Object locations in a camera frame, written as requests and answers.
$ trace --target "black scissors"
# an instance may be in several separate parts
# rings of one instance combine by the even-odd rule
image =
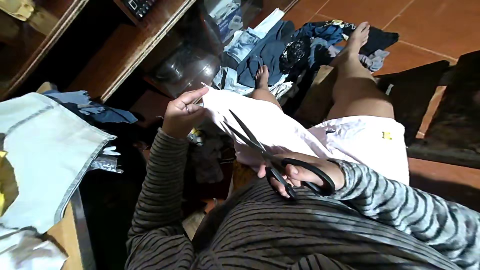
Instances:
[[[267,164],[266,178],[270,185],[272,185],[272,183],[270,182],[270,178],[273,177],[277,179],[285,187],[285,190],[287,194],[290,196],[290,199],[295,200],[297,198],[295,191],[293,190],[292,186],[289,183],[287,183],[285,179],[283,179],[282,177],[282,173],[285,171],[285,167],[288,164],[292,164],[295,166],[301,166],[309,171],[312,171],[318,177],[320,177],[320,179],[322,179],[324,182],[324,186],[322,187],[319,187],[318,185],[311,182],[307,182],[307,181],[305,182],[302,181],[302,185],[307,186],[313,192],[316,192],[317,194],[322,196],[328,196],[333,194],[333,192],[335,191],[335,184],[326,173],[324,173],[322,170],[318,169],[317,167],[301,160],[290,159],[290,158],[282,159],[274,156],[273,154],[265,150],[265,147],[255,138],[255,136],[251,133],[251,131],[247,128],[247,126],[245,126],[245,124],[238,118],[238,116],[236,116],[231,110],[229,111],[233,115],[235,120],[237,120],[240,127],[243,129],[243,131],[247,134],[248,138],[250,139],[248,139],[242,133],[235,130],[227,122],[225,122],[225,124],[243,142],[245,142],[248,146],[250,146],[254,150],[260,152],[260,154],[262,155],[263,159]]]

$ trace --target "scissor blade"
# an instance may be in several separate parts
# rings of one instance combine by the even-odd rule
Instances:
[[[233,115],[233,117],[235,118],[235,120],[237,120],[237,122],[239,123],[240,127],[243,129],[243,131],[245,132],[245,134],[247,134],[248,138],[250,138],[250,140],[256,144],[258,147],[260,147],[264,152],[266,152],[264,146],[257,140],[257,138],[255,138],[255,136],[253,135],[253,133],[250,131],[250,129],[248,129],[247,126],[245,126],[245,124],[240,120],[240,118],[238,118],[238,116],[236,114],[234,114],[232,112],[232,110],[229,110],[230,113]]]
[[[247,137],[245,137],[242,133],[238,132],[236,129],[234,129],[233,127],[231,127],[227,122],[224,122],[225,125],[227,125],[227,127],[233,132],[235,133],[235,135],[237,135],[244,143],[246,143],[248,146],[250,146],[251,148],[253,148],[254,150],[256,151],[259,151],[260,153],[263,153],[264,150],[256,145],[255,143],[253,143],[251,140],[249,140]]]

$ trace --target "patterned fabric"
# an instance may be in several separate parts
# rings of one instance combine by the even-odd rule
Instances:
[[[187,142],[161,130],[129,232],[126,269],[479,269],[480,215],[335,160],[346,185],[284,200],[253,181],[200,225],[180,224]]]

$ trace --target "bare foot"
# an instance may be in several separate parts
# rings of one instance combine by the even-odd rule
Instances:
[[[346,61],[349,57],[358,59],[360,48],[368,41],[368,34],[370,32],[370,24],[363,22],[357,26],[355,31],[350,35],[347,41],[347,45],[343,50],[333,59],[329,66],[337,66],[338,64]]]
[[[257,89],[268,90],[268,67],[266,65],[258,68],[257,74],[255,74],[255,82]]]

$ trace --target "shelf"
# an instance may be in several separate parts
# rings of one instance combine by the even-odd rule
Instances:
[[[195,0],[158,1],[137,27],[120,25],[68,91],[86,90],[105,102],[160,42]]]
[[[87,2],[88,0],[43,1],[26,22],[13,18],[13,21],[10,20],[10,25],[18,29],[18,32],[8,42],[4,40],[5,45],[0,47],[0,100],[13,93],[38,66]],[[58,22],[55,24],[53,21],[50,31],[41,29],[45,33],[42,34],[37,30],[39,28],[36,24],[42,22],[44,15]]]

